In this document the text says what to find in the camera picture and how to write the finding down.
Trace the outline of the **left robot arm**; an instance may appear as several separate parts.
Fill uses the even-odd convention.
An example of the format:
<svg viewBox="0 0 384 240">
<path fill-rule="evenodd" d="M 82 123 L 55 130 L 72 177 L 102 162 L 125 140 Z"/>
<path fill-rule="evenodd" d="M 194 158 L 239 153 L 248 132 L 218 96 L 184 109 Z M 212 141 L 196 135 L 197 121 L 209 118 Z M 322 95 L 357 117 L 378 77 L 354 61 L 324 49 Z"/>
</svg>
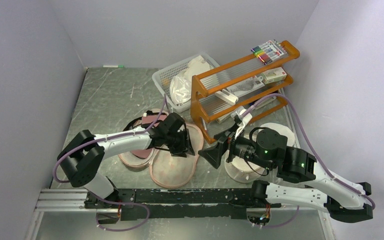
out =
<svg viewBox="0 0 384 240">
<path fill-rule="evenodd" d="M 185 120 L 177 113 L 165 119 L 157 115 L 151 123 L 112 134 L 92 134 L 82 130 L 65 147 L 53 169 L 62 168 L 67 182 L 74 188 L 84 188 L 98 197 L 106 208 L 114 207 L 119 192 L 98 170 L 103 160 L 131 151 L 161 149 L 173 157 L 195 155 Z"/>
</svg>

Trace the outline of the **floral mesh laundry bag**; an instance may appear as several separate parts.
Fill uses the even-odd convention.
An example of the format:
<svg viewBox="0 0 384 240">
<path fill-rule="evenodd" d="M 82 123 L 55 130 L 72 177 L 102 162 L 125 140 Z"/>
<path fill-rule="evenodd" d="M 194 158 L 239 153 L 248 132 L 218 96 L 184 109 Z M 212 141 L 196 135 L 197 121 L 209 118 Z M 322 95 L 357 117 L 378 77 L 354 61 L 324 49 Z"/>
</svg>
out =
<svg viewBox="0 0 384 240">
<path fill-rule="evenodd" d="M 160 109 L 153 108 L 143 113 L 142 117 L 135 118 L 125 128 L 132 130 L 142 124 L 152 123 L 158 116 Z M 131 168 L 142 169 L 149 167 L 151 179 L 163 188 L 179 188 L 187 184 L 196 171 L 198 162 L 198 150 L 204 145 L 204 137 L 201 130 L 194 124 L 186 123 L 189 131 L 191 145 L 195 155 L 187 157 L 171 156 L 168 151 L 155 148 L 133 150 L 118 154 L 121 162 Z"/>
</svg>

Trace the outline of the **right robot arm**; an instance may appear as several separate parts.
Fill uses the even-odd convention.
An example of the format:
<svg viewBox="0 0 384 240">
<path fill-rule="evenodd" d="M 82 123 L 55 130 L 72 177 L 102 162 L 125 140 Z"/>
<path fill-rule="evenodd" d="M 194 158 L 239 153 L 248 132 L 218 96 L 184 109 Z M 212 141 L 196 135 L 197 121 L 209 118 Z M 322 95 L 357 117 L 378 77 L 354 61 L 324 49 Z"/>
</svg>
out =
<svg viewBox="0 0 384 240">
<path fill-rule="evenodd" d="M 257 165 L 275 174 L 278 180 L 304 187 L 283 186 L 273 180 L 255 180 L 249 193 L 254 207 L 289 204 L 313 208 L 339 222 L 358 223 L 373 219 L 373 203 L 368 199 L 371 185 L 352 183 L 325 169 L 311 153 L 287 145 L 288 138 L 268 127 L 256 127 L 245 137 L 232 130 L 217 134 L 214 146 L 198 151 L 214 168 L 219 168 L 223 155 L 226 162 L 235 157 L 249 167 Z"/>
</svg>

